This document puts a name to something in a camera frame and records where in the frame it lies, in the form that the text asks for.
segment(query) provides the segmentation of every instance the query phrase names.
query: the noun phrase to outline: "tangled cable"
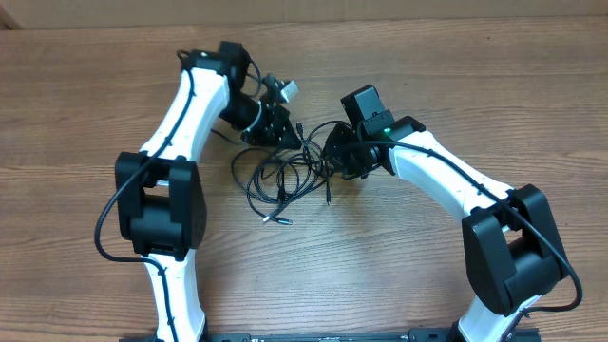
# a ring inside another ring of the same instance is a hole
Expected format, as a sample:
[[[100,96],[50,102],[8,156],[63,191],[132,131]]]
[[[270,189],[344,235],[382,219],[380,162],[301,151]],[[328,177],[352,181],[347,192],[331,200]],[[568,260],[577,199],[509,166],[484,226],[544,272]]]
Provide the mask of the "tangled cable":
[[[308,137],[304,138],[302,123],[297,123],[295,126],[296,131],[302,141],[302,149],[300,151],[295,152],[282,148],[270,151],[260,147],[252,147],[240,151],[233,158],[230,165],[233,179],[245,191],[251,209],[260,215],[264,222],[273,221],[280,224],[293,224],[290,219],[280,218],[278,215],[291,203],[312,193],[312,191],[320,188],[323,184],[326,185],[327,203],[330,204],[332,201],[330,178],[333,176],[334,170],[329,162],[321,157],[323,150],[321,146],[313,141],[314,134],[329,124],[344,124],[349,129],[352,129],[348,123],[343,121],[329,121],[317,126]],[[237,161],[251,152],[265,153],[268,157],[257,165],[252,176],[246,183],[243,183],[237,176]],[[302,167],[305,167],[304,173],[306,176],[300,175]],[[292,191],[289,191],[286,187],[286,172],[293,172],[295,175],[295,186]],[[269,195],[262,189],[262,183],[270,177],[275,177],[276,187],[278,188],[275,196]],[[274,204],[277,208],[270,214],[264,214],[256,208],[252,199]]]

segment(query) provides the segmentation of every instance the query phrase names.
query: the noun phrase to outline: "cable connector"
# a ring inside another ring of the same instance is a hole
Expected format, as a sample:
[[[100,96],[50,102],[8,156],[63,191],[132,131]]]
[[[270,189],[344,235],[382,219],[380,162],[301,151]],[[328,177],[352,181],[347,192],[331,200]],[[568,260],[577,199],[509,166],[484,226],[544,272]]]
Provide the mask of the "cable connector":
[[[332,203],[332,191],[330,190],[330,179],[329,179],[329,177],[327,177],[325,179],[325,182],[327,183],[327,186],[325,188],[325,199],[327,200],[327,205],[330,205],[330,203]]]
[[[287,191],[285,191],[285,185],[281,184],[281,187],[278,188],[278,194],[276,195],[276,200],[278,201],[278,206],[283,205],[286,198],[287,198]]]
[[[283,225],[293,225],[294,224],[293,221],[291,221],[290,219],[287,219],[287,218],[277,218],[276,222],[283,224]]]
[[[300,139],[304,140],[304,127],[301,122],[295,123],[295,130],[297,131],[297,134],[299,134]]]

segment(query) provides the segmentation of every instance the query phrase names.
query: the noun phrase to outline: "wooden table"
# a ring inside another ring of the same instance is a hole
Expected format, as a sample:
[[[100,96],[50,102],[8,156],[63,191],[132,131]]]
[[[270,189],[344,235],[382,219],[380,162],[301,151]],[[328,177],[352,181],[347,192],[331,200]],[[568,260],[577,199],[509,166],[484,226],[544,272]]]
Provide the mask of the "wooden table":
[[[546,340],[606,339],[608,18],[581,17],[0,32],[0,340],[155,331],[143,266],[101,258],[93,224],[116,157],[137,151],[173,100],[175,50],[219,40],[297,80],[289,109],[307,131],[346,119],[338,100],[373,84],[397,118],[414,116],[483,173],[537,185],[585,298],[522,326]],[[292,205],[293,226],[262,225],[230,176],[241,148],[211,136],[199,168],[209,219],[197,272],[212,332],[399,332],[464,313],[460,224],[427,195],[379,170],[336,180],[331,206],[324,191]],[[116,212],[103,243],[132,255]],[[573,295],[567,280],[541,303]]]

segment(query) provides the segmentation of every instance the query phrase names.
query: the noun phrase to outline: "black cable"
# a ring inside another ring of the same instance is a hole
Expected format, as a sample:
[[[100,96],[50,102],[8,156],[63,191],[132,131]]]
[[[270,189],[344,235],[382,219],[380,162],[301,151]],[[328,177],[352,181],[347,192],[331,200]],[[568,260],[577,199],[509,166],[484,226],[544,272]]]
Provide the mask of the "black cable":
[[[185,52],[185,51],[178,51],[178,57],[180,58],[180,60],[182,62],[183,62],[182,54],[184,54],[184,53],[187,54],[187,52]],[[107,204],[104,207],[104,210],[102,211],[102,213],[99,215],[99,218],[97,219],[97,224],[95,225],[95,235],[94,235],[95,247],[97,248],[97,251],[102,255],[102,257],[105,257],[106,259],[108,259],[110,261],[114,261],[114,262],[142,262],[142,263],[148,263],[150,265],[153,265],[154,267],[156,267],[159,270],[159,276],[161,276],[161,282],[162,282],[162,292],[163,292],[163,296],[164,296],[164,306],[165,306],[165,309],[167,311],[167,319],[168,319],[167,324],[171,328],[171,333],[173,334],[173,340],[175,342],[178,342],[178,332],[176,331],[175,324],[173,322],[173,315],[171,314],[171,305],[170,305],[170,302],[169,302],[169,287],[167,285],[166,273],[165,273],[165,270],[163,269],[163,267],[160,265],[160,263],[158,261],[150,259],[150,258],[144,258],[144,257],[123,257],[123,256],[113,256],[113,255],[111,255],[110,253],[106,252],[105,249],[104,249],[104,247],[102,246],[102,243],[101,243],[101,233],[102,233],[102,226],[104,225],[105,218],[109,214],[110,209],[112,208],[112,206],[114,206],[114,204],[116,203],[116,201],[118,200],[118,198],[123,193],[124,189],[131,182],[137,180],[138,177],[143,172],[145,172],[147,170],[147,168],[150,166],[150,164],[162,153],[162,151],[164,151],[164,149],[171,144],[171,139],[173,139],[173,136],[175,135],[175,133],[177,132],[178,128],[180,127],[180,124],[183,121],[183,118],[184,118],[186,112],[188,111],[190,103],[192,102],[192,98],[194,96],[196,96],[196,94],[194,93],[194,78],[192,76],[192,72],[189,69],[186,69],[185,71],[187,72],[188,78],[190,80],[190,91],[188,92],[188,99],[186,100],[186,104],[185,104],[183,110],[181,111],[181,114],[178,117],[178,120],[175,122],[175,125],[173,126],[173,128],[171,128],[171,131],[166,136],[166,138],[164,138],[164,142],[162,143],[161,147],[152,156],[150,156],[147,159],[147,161],[145,161],[133,173],[133,175],[131,175],[131,177],[129,177],[124,182],[124,184],[118,190],[116,190],[116,192],[114,193],[114,195],[107,202]]]
[[[418,152],[428,154],[429,156],[442,161],[447,166],[449,166],[451,169],[456,171],[459,175],[461,175],[465,180],[467,180],[469,183],[471,183],[471,185],[473,185],[477,190],[479,190],[481,193],[483,193],[490,199],[497,202],[500,206],[502,206],[502,208],[504,210],[506,210],[506,212],[509,215],[511,215],[520,224],[523,225],[523,227],[528,231],[528,233],[531,233],[535,238],[540,240],[551,251],[551,254],[553,255],[553,257],[558,260],[558,262],[563,266],[563,268],[566,269],[566,272],[572,277],[572,281],[574,283],[577,294],[576,294],[575,299],[570,304],[562,305],[562,306],[555,306],[555,307],[546,307],[546,306],[529,307],[529,308],[525,308],[525,309],[521,310],[518,313],[518,315],[516,316],[516,318],[514,319],[514,321],[511,323],[511,325],[509,326],[509,329],[507,329],[507,331],[503,334],[502,340],[505,340],[508,337],[508,334],[511,333],[513,331],[513,329],[515,329],[515,326],[517,326],[517,324],[520,322],[522,317],[528,316],[530,313],[533,313],[533,312],[549,312],[549,313],[566,312],[566,311],[570,311],[570,310],[577,308],[578,305],[581,303],[582,296],[583,296],[582,284],[580,283],[579,276],[574,271],[574,268],[572,267],[572,265],[570,265],[570,263],[558,252],[558,250],[555,248],[555,246],[553,246],[553,244],[551,244],[551,242],[549,242],[530,222],[528,222],[527,219],[525,219],[520,213],[518,213],[515,209],[513,209],[510,205],[508,205],[508,203],[506,203],[504,200],[502,200],[499,197],[497,197],[496,195],[492,194],[489,190],[487,190],[485,188],[485,186],[483,184],[480,184],[476,180],[474,180],[471,176],[469,176],[467,174],[467,172],[465,172],[465,170],[460,168],[456,163],[454,163],[447,157],[433,151],[432,149],[412,145],[409,143],[402,143],[402,142],[374,142],[374,141],[356,142],[356,143],[344,145],[341,148],[339,148],[338,150],[345,150],[345,149],[356,147],[358,145],[389,145],[389,146],[404,147],[407,149],[411,149],[411,150],[415,150]]]
[[[251,58],[251,56],[248,55],[248,57],[249,57],[249,62],[254,66],[254,69],[256,70],[256,75],[257,75],[257,77],[256,77],[256,76],[250,74],[249,72],[247,72],[247,76],[249,76],[252,79],[257,81],[256,93],[254,95],[248,95],[248,96],[250,98],[255,98],[259,94],[260,90],[262,89],[262,74],[261,74],[261,72],[259,72],[259,68],[257,67],[256,62]]]
[[[217,130],[215,130],[213,128],[211,128],[211,133],[218,135],[220,138],[224,139],[228,143],[231,143],[231,144],[236,145],[236,146],[240,145],[239,142],[234,142],[232,139],[226,137],[223,133],[221,133],[221,132],[219,132],[219,131],[217,131]]]
[[[355,133],[357,134],[357,139],[362,142],[363,138],[361,137],[361,124],[363,124],[363,120],[361,120],[358,124],[357,124],[357,129],[355,130]]]
[[[329,121],[317,126],[311,131],[308,137],[305,138],[302,124],[297,123],[297,133],[302,142],[302,149],[300,151],[295,152],[281,148],[271,151],[264,148],[252,147],[240,151],[233,158],[230,166],[233,179],[247,195],[247,201],[249,202],[251,209],[261,216],[264,222],[271,220],[281,224],[292,224],[289,219],[279,218],[278,215],[280,215],[280,213],[291,203],[312,193],[312,191],[324,184],[327,186],[327,203],[330,203],[331,192],[329,181],[333,176],[334,171],[329,163],[321,157],[323,149],[318,143],[313,141],[314,134],[319,129],[329,124],[345,124],[347,127],[351,127],[349,124],[342,121]],[[236,164],[245,154],[251,152],[262,152],[266,154],[267,157],[261,160],[247,182],[242,183],[237,176]],[[300,175],[302,170],[300,169],[298,171],[298,168],[301,167],[305,167],[305,175]],[[295,175],[295,187],[291,192],[287,191],[285,188],[286,172],[293,172]],[[272,176],[275,176],[275,183],[278,188],[276,196],[270,196],[262,189],[262,183]],[[276,205],[276,209],[270,214],[264,214],[254,206],[252,199],[263,203],[274,204]]]

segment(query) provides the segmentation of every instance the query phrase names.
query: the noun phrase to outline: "white robotic arm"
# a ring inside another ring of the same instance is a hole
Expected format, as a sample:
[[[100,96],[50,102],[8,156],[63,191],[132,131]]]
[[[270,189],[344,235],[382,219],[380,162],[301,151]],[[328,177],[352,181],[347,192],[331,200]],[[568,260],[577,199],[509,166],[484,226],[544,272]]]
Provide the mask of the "white robotic arm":
[[[483,175],[415,119],[395,121],[371,85],[341,102],[351,125],[335,126],[324,154],[343,178],[365,178],[384,166],[462,223],[466,274],[476,297],[447,340],[505,340],[527,308],[571,274],[546,197],[533,185],[513,189]],[[522,237],[506,242],[504,232],[523,227]]]
[[[222,42],[218,53],[194,50],[179,56],[180,87],[164,120],[139,154],[123,152],[116,162],[121,234],[146,262],[159,318],[153,340],[164,342],[205,338],[195,258],[206,208],[196,162],[215,119],[242,130],[241,138],[249,144],[301,144],[289,111],[280,106],[297,93],[295,82],[281,82],[272,74],[262,80],[258,74],[259,85],[263,82],[268,92],[256,102],[240,92],[251,62],[240,44]],[[133,175],[139,175],[139,183],[129,181]],[[146,195],[144,187],[155,185],[168,186],[169,197]]]
[[[511,186],[483,175],[458,159],[443,148],[429,131],[413,132],[399,140],[399,143],[431,149],[450,159],[475,181],[483,184],[487,190],[502,200],[508,197],[508,190],[513,190]],[[392,148],[389,152],[390,164],[395,174],[402,180],[410,181],[424,190],[457,221],[468,217],[476,207],[489,208],[495,204],[492,199],[480,193],[454,169],[426,153],[399,146]],[[503,227],[503,232],[508,230],[508,226]],[[534,304],[540,298],[539,295],[533,295],[525,300],[518,312]],[[508,316],[493,313],[476,296],[468,311],[459,320],[458,329],[465,341],[500,341],[518,312]]]
[[[167,115],[152,138],[140,150],[148,156],[161,148],[165,137],[176,125],[191,90],[194,90],[195,96],[171,140],[171,144],[162,151],[159,158],[172,161],[178,156],[184,156],[190,162],[198,162],[213,122],[228,106],[230,87],[226,76],[203,68],[193,68],[190,72],[194,81],[194,89],[191,89],[188,71],[183,71],[178,94]],[[157,180],[157,184],[169,185],[166,180]],[[154,253],[142,256],[154,259],[165,269],[166,284],[168,292],[171,294],[169,305],[173,317],[167,317],[164,288],[159,271],[153,265],[145,264],[150,274],[159,318],[156,338],[162,341],[173,341],[171,327],[168,324],[169,318],[175,325],[178,341],[199,341],[203,336],[205,313],[200,306],[197,289],[196,252],[196,248],[190,249],[183,261],[176,261],[173,256]]]

